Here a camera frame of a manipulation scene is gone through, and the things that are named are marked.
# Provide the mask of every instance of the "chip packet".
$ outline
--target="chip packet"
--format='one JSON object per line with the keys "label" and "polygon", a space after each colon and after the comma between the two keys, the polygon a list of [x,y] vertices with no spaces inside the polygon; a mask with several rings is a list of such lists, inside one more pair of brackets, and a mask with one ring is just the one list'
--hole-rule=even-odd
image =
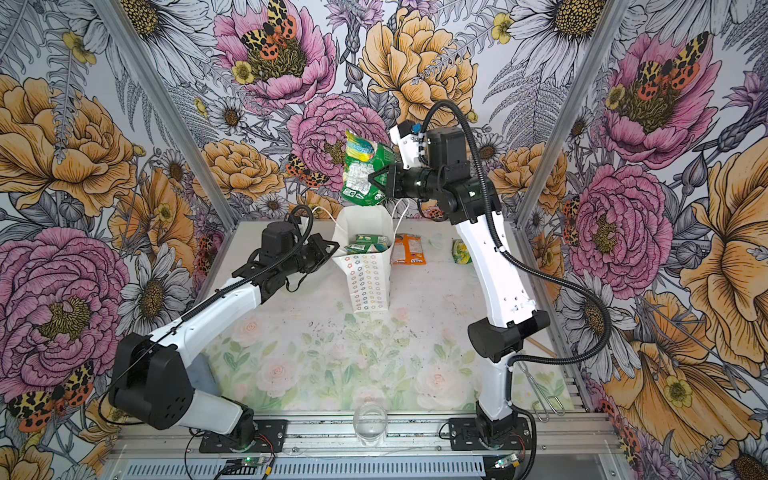
{"label": "chip packet", "polygon": [[[371,185],[368,176],[394,161],[395,153],[386,145],[346,131],[346,166],[342,196],[364,207],[380,204],[384,200],[384,192]],[[386,174],[381,174],[376,179],[384,184]]]}

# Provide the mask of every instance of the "paper bag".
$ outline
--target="paper bag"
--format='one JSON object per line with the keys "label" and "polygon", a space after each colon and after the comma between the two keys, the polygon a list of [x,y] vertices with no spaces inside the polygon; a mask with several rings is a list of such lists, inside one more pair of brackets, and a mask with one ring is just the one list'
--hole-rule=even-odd
{"label": "paper bag", "polygon": [[[344,247],[355,241],[358,233],[374,233],[389,238],[389,248],[381,253],[350,255]],[[336,218],[333,241],[341,248],[333,261],[346,274],[349,297],[356,312],[373,312],[389,308],[389,272],[392,267],[392,243],[395,230],[389,212],[381,205],[344,207]]]}

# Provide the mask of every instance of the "black cable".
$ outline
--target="black cable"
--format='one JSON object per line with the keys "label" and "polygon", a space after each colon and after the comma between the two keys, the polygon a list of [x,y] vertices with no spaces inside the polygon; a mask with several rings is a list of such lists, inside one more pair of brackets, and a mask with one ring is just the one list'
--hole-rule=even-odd
{"label": "black cable", "polygon": [[528,456],[528,461],[525,463],[525,468],[523,469],[522,475],[520,475],[520,478],[517,479],[517,480],[525,480],[525,478],[528,477],[528,474],[531,473],[531,468],[533,468],[533,461],[536,459],[536,448],[537,448],[537,442],[538,442],[538,437],[536,433],[536,419],[534,419],[533,415],[526,409],[521,409],[515,404],[511,404],[510,407],[512,408],[512,410],[519,413],[520,415],[525,415],[528,418],[528,423],[531,424],[531,427],[530,427],[531,428],[531,454]]}
{"label": "black cable", "polygon": [[[608,342],[611,340],[611,314],[608,311],[608,307],[605,305],[605,303],[603,303],[602,299],[598,295],[593,293],[588,288],[579,285],[578,283],[569,282],[568,280],[563,280],[561,278],[557,278],[556,276],[548,275],[544,272],[531,268],[517,258],[514,258],[507,250],[500,250],[504,244],[498,237],[498,232],[496,231],[496,226],[494,225],[494,211],[491,206],[491,194],[488,191],[488,185],[485,184],[486,175],[482,168],[482,162],[480,161],[480,151],[478,150],[475,136],[472,134],[472,129],[469,126],[469,122],[467,121],[464,112],[462,112],[461,108],[459,108],[457,104],[450,100],[438,100],[427,112],[427,115],[424,118],[424,122],[422,123],[422,131],[427,130],[432,116],[441,108],[448,108],[456,117],[456,120],[458,120],[459,125],[461,125],[462,130],[464,131],[464,136],[466,137],[469,151],[472,153],[472,165],[475,167],[475,173],[480,180],[480,192],[482,194],[481,197],[483,201],[483,208],[485,208],[485,222],[488,225],[488,233],[491,235],[491,239],[493,240],[493,244],[497,251],[518,270],[522,270],[530,275],[538,276],[539,278],[547,280],[550,283],[555,283],[575,292],[579,292],[598,308],[603,318],[603,333],[600,336],[598,342],[586,352],[564,359],[552,359],[548,357],[533,355],[514,355],[509,359],[509,361],[507,361],[507,366],[510,371],[509,375],[511,375],[512,366],[516,362],[544,363],[545,365],[570,365],[572,363],[583,362],[586,359],[590,359],[591,357],[597,355],[603,348],[605,348],[605,346],[608,345]],[[521,477],[518,478],[518,480],[525,480],[525,478],[528,477],[528,474],[531,472],[531,468],[533,467],[533,462],[536,457],[536,420],[528,410],[522,409],[512,403],[510,389],[508,389],[506,394],[507,403],[509,404],[510,408],[512,408],[512,410],[516,411],[517,413],[528,417],[528,421],[531,423],[531,441],[533,442],[533,446],[531,447],[531,456],[528,459],[528,463],[525,465],[525,470],[523,471]]]}
{"label": "black cable", "polygon": [[128,366],[128,368],[126,368],[116,379],[112,380],[111,384],[107,388],[107,391],[104,392],[104,395],[101,396],[101,399],[99,400],[99,403],[98,403],[98,415],[101,417],[102,420],[104,420],[106,423],[109,423],[110,425],[119,425],[119,426],[143,425],[144,424],[144,422],[112,422],[110,419],[105,417],[103,413],[101,413],[101,406],[104,403],[104,399],[107,397],[107,395],[109,395],[109,392],[114,388],[114,385],[117,384],[118,380],[120,380],[128,372],[130,372],[131,369],[134,368],[136,366],[136,364],[138,364],[145,356],[147,356],[147,354],[149,354],[156,345],[158,345],[160,342],[162,342],[169,335],[174,335],[176,333],[176,330],[178,330],[178,328],[181,325],[183,325],[184,322],[186,322],[189,319],[195,317],[197,314],[199,314],[200,312],[202,312],[203,310],[205,310],[206,308],[211,306],[214,302],[216,302],[216,300],[219,300],[220,298],[224,297],[229,292],[232,292],[233,290],[236,290],[236,289],[240,288],[241,286],[245,285],[246,283],[249,283],[249,282],[253,281],[256,277],[258,277],[259,275],[261,275],[263,273],[267,273],[267,272],[269,272],[271,270],[276,269],[277,267],[279,267],[280,265],[285,263],[291,256],[296,254],[296,252],[299,251],[299,249],[302,247],[302,245],[304,245],[304,242],[306,242],[306,239],[310,237],[310,234],[312,232],[312,226],[313,226],[313,223],[314,223],[314,220],[315,220],[315,217],[312,215],[312,209],[310,209],[307,205],[296,205],[296,208],[294,208],[293,211],[291,211],[291,213],[289,213],[287,215],[288,220],[291,220],[295,225],[300,223],[300,220],[297,220],[297,218],[296,218],[296,211],[297,210],[305,210],[309,214],[308,215],[309,219],[308,219],[308,222],[307,222],[307,225],[306,225],[306,230],[304,230],[304,233],[301,234],[301,236],[299,237],[299,240],[296,242],[296,245],[294,245],[293,248],[288,250],[288,252],[286,252],[283,255],[281,255],[280,257],[278,257],[275,260],[275,262],[272,263],[271,265],[265,266],[263,269],[259,270],[258,272],[254,273],[253,275],[250,275],[250,276],[248,276],[248,277],[246,277],[246,278],[244,278],[242,280],[239,280],[239,281],[237,281],[235,283],[232,283],[231,285],[227,285],[224,288],[217,289],[216,292],[213,295],[209,296],[204,301],[198,303],[192,310],[190,310],[190,311],[186,312],[184,315],[182,315],[181,316],[181,321],[176,326],[174,326],[173,328],[168,330],[168,332],[165,335],[163,335],[162,337],[160,337],[157,341],[153,342],[152,345],[144,353],[142,353],[139,356],[139,358],[137,358],[132,364],[130,364]]}
{"label": "black cable", "polygon": [[443,423],[440,426],[440,430],[437,431],[437,436],[440,437],[441,440],[450,440],[451,439],[450,434],[447,437],[442,436],[442,430],[443,430],[443,428],[445,428],[446,425],[448,425],[448,422]]}
{"label": "black cable", "polygon": [[184,471],[187,473],[187,477],[190,480],[194,480],[194,478],[192,478],[192,474],[190,473],[190,469],[187,466],[187,453],[189,452],[190,445],[192,445],[192,440],[195,440],[197,437],[203,436],[203,432],[201,430],[197,430],[197,433],[192,433],[192,429],[189,429],[189,431],[190,431],[190,435],[192,436],[190,437],[190,441],[187,442],[187,446],[184,448]]}

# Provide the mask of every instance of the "white cable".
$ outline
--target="white cable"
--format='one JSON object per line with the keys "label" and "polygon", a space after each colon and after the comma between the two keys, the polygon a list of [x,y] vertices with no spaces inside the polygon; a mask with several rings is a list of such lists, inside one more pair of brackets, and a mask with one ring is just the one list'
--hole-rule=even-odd
{"label": "white cable", "polygon": [[315,214],[315,210],[317,210],[318,208],[319,208],[319,209],[321,209],[322,211],[324,211],[325,213],[327,213],[327,214],[328,214],[328,216],[331,218],[331,220],[333,220],[333,222],[336,224],[336,226],[337,226],[338,228],[340,228],[340,229],[341,229],[341,230],[342,230],[344,233],[346,233],[346,230],[344,230],[344,227],[342,227],[341,225],[339,225],[339,222],[337,222],[337,221],[336,221],[336,219],[335,219],[335,218],[333,218],[333,214],[332,214],[332,213],[330,213],[328,210],[326,210],[326,208],[325,208],[325,207],[321,207],[320,205],[318,205],[317,207],[314,207],[314,208],[312,209],[312,215],[314,215],[314,214]]}

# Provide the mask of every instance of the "yellow flower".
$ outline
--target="yellow flower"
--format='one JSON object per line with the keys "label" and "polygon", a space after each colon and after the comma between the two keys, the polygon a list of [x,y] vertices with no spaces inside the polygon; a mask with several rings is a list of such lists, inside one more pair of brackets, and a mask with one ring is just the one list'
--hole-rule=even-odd
{"label": "yellow flower", "polygon": [[[499,159],[502,168],[491,170],[488,174],[488,178],[496,186],[496,190],[505,196],[526,191],[531,184],[539,162],[541,162],[544,149],[545,144],[541,142],[531,148],[520,147],[516,151],[510,150],[506,155],[502,155]],[[565,171],[567,169],[568,159],[565,157],[565,153],[560,151],[558,161],[547,177],[547,183],[538,199],[541,208],[550,215],[553,215],[560,208],[563,197],[565,197]]]}
{"label": "yellow flower", "polygon": [[611,110],[619,108],[619,102],[627,94],[627,90],[622,84],[618,84],[608,92],[608,97],[605,99],[605,106]]}
{"label": "yellow flower", "polygon": [[[401,8],[396,19],[394,32],[381,22],[368,30],[359,66],[376,81],[371,90],[395,95],[400,104],[398,122],[421,123],[430,107],[445,99],[468,114],[478,65],[473,65],[467,54],[445,65],[439,73],[425,74],[438,55],[455,47],[453,34],[435,30],[434,22],[422,17],[418,10],[408,13],[407,8]],[[438,110],[432,122],[445,127],[455,124],[455,119],[450,111]]]}
{"label": "yellow flower", "polygon": [[[760,435],[760,422],[728,393],[734,386],[723,367],[707,361],[713,344],[705,325],[673,293],[647,291],[639,301],[638,322],[648,330],[630,345],[641,367],[634,378],[619,370],[621,377],[606,383],[605,392],[632,426],[656,440],[674,430],[671,447],[678,455],[689,456],[713,435],[722,435],[725,449],[714,463],[728,465],[739,456],[737,441]],[[736,387],[749,388],[738,379]]]}
{"label": "yellow flower", "polygon": [[205,106],[202,98],[195,97],[194,106],[197,108],[197,111],[199,111],[201,115],[203,115],[205,118],[208,118],[208,107]]}
{"label": "yellow flower", "polygon": [[176,249],[176,260],[193,272],[197,241],[189,204],[174,191],[160,168],[153,170],[151,179],[143,179],[140,189],[140,193],[120,196],[109,218],[112,245],[131,253],[144,251],[154,262],[167,243]]}
{"label": "yellow flower", "polygon": [[232,75],[235,76],[237,83],[243,85],[252,84],[256,80],[253,76],[253,67],[247,61],[236,61],[235,66],[232,67]]}
{"label": "yellow flower", "polygon": [[14,446],[0,447],[0,478],[8,480],[50,480],[53,454],[32,446],[19,457]]}
{"label": "yellow flower", "polygon": [[[541,232],[533,239],[531,244],[533,256],[538,264],[538,269],[557,278],[562,278],[565,273],[563,261],[562,240],[557,235],[549,234],[546,237]],[[560,286],[556,283],[546,282],[547,293],[554,302],[560,294]]]}
{"label": "yellow flower", "polygon": [[[203,147],[203,158],[227,198],[236,192],[257,200],[286,186],[280,165],[245,142],[211,142]],[[197,178],[192,181],[192,188],[197,195],[207,198]]]}
{"label": "yellow flower", "polygon": [[512,16],[509,12],[496,14],[493,18],[493,30],[491,30],[493,39],[498,40],[501,44],[507,43],[511,38],[507,30],[509,30],[509,27],[511,27],[513,23],[515,23],[515,21],[512,20]]}
{"label": "yellow flower", "polygon": [[[312,190],[306,192],[306,197],[299,195],[299,204],[307,205],[312,210],[315,210],[315,207],[324,208],[325,210],[318,208],[313,214],[314,217],[319,220],[330,219],[330,216],[326,210],[333,215],[333,218],[336,218],[339,216],[339,212],[343,208],[342,204],[340,204],[337,199],[318,195]],[[290,204],[290,211],[293,211],[294,208],[296,208],[296,205]]]}
{"label": "yellow flower", "polygon": [[83,38],[80,35],[66,31],[61,36],[61,39],[64,40],[64,45],[67,45],[67,48],[72,50],[72,54],[80,63],[96,65],[96,55],[85,49]]}
{"label": "yellow flower", "polygon": [[709,192],[709,207],[693,209],[714,232],[711,249],[680,285],[723,361],[757,377],[768,361],[768,138],[712,166]]}
{"label": "yellow flower", "polygon": [[60,93],[42,78],[21,86],[0,75],[0,191],[25,194],[19,209],[36,204],[48,188],[64,191],[96,217],[116,195],[136,187],[133,145],[96,98],[76,92],[73,130],[59,162],[51,97]]}
{"label": "yellow flower", "polygon": [[688,408],[693,405],[693,392],[685,380],[679,380],[674,375],[667,377],[667,386],[664,387],[664,398],[677,408]]}

